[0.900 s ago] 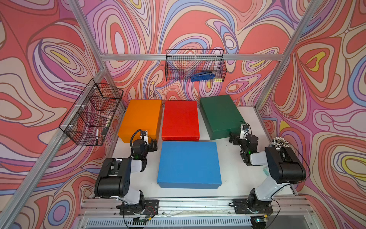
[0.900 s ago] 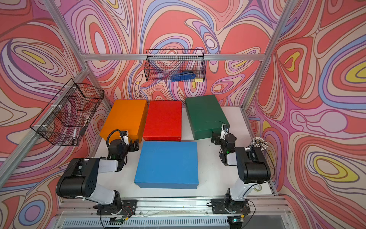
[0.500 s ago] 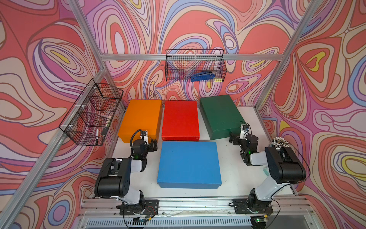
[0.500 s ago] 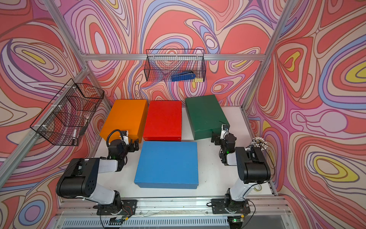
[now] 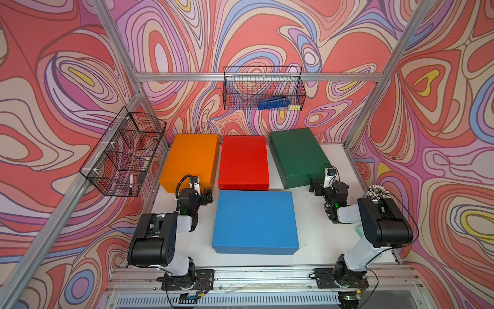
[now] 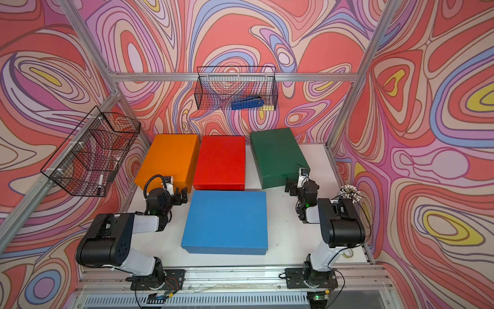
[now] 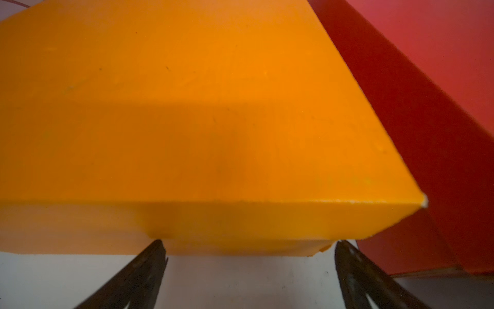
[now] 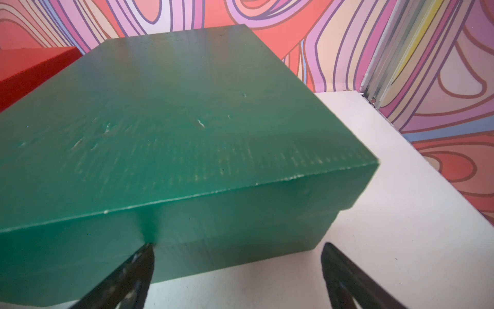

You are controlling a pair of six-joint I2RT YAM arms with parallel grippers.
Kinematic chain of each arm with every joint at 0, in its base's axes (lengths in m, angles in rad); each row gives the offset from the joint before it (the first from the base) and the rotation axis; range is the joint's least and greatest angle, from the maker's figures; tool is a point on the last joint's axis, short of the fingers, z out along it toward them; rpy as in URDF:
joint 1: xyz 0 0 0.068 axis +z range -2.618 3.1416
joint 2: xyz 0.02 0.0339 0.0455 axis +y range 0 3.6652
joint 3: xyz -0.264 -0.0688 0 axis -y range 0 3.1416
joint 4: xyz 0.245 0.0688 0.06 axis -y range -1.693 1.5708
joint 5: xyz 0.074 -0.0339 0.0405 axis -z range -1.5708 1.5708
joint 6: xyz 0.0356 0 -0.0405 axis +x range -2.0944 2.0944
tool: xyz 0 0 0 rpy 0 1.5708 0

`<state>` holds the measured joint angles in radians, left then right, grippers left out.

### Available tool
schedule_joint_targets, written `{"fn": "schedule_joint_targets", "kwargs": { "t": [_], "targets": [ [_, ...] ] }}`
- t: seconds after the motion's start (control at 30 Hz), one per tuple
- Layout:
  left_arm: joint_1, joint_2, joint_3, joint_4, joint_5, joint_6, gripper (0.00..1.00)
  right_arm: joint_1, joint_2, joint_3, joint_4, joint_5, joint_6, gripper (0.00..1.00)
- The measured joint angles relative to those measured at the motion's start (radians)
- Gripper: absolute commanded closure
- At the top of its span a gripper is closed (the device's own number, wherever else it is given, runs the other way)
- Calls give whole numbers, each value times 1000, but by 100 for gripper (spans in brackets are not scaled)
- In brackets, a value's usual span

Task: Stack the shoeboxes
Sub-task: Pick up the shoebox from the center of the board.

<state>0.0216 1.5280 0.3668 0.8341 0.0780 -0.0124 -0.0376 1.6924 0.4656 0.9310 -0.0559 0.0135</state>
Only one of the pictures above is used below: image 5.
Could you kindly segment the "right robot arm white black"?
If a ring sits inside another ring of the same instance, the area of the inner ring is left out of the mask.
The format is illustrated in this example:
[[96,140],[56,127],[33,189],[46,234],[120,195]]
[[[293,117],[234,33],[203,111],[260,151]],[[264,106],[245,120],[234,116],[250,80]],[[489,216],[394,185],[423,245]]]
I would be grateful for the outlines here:
[[381,185],[371,185],[357,203],[347,204],[349,186],[333,180],[323,184],[310,180],[310,192],[324,198],[324,211],[334,224],[361,224],[363,236],[333,269],[315,269],[320,287],[328,281],[339,288],[367,287],[367,267],[384,252],[413,242],[414,231]]

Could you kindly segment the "red shoebox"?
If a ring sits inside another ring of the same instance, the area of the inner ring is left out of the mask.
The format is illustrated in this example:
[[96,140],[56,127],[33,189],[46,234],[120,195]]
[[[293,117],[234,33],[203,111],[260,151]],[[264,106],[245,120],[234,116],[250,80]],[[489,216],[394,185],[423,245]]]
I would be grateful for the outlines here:
[[237,191],[267,191],[270,188],[267,145],[263,136],[223,138],[218,188]]

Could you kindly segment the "blue shoebox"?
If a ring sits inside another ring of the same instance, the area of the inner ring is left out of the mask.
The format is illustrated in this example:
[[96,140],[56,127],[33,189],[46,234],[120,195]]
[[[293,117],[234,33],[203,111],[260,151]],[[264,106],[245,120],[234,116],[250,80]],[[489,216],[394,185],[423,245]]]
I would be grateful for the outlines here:
[[220,191],[212,247],[218,254],[291,256],[299,248],[289,191]]

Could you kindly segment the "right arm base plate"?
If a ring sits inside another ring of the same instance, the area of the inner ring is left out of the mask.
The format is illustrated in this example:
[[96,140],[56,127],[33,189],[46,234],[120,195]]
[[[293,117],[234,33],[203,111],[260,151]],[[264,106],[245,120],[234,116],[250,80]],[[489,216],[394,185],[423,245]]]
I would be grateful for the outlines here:
[[366,272],[316,268],[309,273],[308,278],[315,280],[319,289],[366,290],[369,288]]

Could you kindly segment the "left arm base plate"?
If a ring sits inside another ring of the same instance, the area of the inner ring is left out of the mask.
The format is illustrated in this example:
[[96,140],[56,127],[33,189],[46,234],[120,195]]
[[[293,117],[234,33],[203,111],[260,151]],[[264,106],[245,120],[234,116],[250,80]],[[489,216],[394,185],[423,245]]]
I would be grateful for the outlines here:
[[157,278],[163,291],[209,291],[214,287],[215,270],[199,269],[190,271],[185,276],[169,276]]

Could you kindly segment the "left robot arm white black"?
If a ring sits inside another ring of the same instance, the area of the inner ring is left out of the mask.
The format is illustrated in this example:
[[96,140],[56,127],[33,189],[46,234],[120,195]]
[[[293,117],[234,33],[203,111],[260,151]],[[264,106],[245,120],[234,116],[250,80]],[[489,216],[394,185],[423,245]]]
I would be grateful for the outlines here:
[[196,230],[199,208],[213,202],[212,189],[197,176],[185,175],[175,190],[175,211],[147,213],[140,217],[129,244],[127,263],[138,268],[157,268],[172,278],[195,280],[193,259],[176,252],[177,235]]

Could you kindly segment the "green shoebox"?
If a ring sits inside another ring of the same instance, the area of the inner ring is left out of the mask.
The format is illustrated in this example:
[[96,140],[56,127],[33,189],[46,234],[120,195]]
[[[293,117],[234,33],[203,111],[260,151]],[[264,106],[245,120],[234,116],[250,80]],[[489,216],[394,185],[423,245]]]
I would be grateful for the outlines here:
[[322,183],[330,162],[309,128],[270,133],[270,151],[284,189]]

